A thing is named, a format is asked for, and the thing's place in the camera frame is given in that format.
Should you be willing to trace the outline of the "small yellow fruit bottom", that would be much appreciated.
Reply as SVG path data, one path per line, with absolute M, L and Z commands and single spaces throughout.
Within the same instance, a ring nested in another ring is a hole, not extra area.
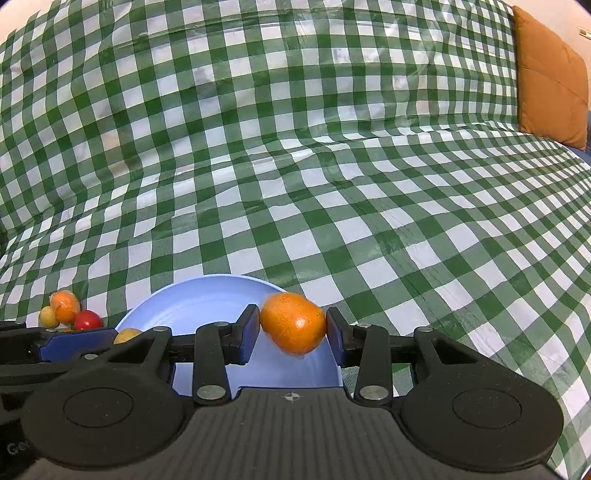
M 114 345 L 125 343 L 142 334 L 141 330 L 135 328 L 126 328 L 117 333 L 113 340 Z

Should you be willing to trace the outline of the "orange mandarin bottom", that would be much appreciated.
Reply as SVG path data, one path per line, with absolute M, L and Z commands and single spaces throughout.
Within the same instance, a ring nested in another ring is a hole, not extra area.
M 284 353 L 304 356 L 315 350 L 327 334 L 322 309 L 301 295 L 281 292 L 263 303 L 260 326 Z

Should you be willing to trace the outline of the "green white checkered cloth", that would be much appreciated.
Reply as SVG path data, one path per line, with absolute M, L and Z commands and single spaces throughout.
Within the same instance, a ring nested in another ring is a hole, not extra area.
M 1 316 L 204 274 L 543 385 L 590 467 L 590 168 L 518 126 L 501 1 L 57 1 L 1 44 Z

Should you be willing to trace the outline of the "red tomato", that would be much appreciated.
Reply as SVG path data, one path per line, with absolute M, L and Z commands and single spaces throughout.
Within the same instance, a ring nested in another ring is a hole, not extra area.
M 77 313 L 74 319 L 74 329 L 85 331 L 99 329 L 104 326 L 101 317 L 93 311 L 82 310 Z

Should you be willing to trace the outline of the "small yellow fruit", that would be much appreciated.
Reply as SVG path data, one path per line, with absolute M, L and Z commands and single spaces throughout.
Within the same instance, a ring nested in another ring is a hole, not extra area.
M 55 329 L 60 325 L 54 310 L 50 306 L 43 307 L 39 312 L 39 325 L 48 329 Z
M 113 340 L 114 345 L 125 343 L 142 334 L 141 330 L 135 328 L 126 328 L 117 333 Z

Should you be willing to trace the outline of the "blue round plate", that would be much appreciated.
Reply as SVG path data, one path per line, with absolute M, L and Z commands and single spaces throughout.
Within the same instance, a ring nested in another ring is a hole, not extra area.
M 280 288 L 252 277 L 214 274 L 168 285 L 131 309 L 116 326 L 118 331 L 146 331 L 166 326 L 172 334 L 193 334 L 198 327 L 216 322 L 233 323 L 249 304 L 263 305 Z M 341 369 L 335 364 L 329 342 L 296 357 L 276 347 L 260 333 L 245 366 L 228 365 L 231 395 L 242 387 L 324 388 L 341 387 Z

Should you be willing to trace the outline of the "orange top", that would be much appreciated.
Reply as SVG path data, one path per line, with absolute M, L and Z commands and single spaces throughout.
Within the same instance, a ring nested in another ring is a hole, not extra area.
M 59 290 L 50 295 L 49 306 L 60 324 L 72 325 L 80 312 L 80 301 L 69 290 Z

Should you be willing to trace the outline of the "orange cushion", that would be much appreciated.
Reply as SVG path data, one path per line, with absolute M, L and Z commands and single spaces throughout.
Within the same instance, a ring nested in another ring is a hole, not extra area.
M 513 8 L 520 130 L 583 150 L 589 80 L 584 59 L 524 9 Z

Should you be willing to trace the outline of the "small yellow fruit top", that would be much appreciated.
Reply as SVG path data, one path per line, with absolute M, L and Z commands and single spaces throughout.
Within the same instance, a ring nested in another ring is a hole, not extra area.
M 39 312 L 39 325 L 48 329 L 55 329 L 60 325 L 54 310 L 50 306 L 43 307 Z

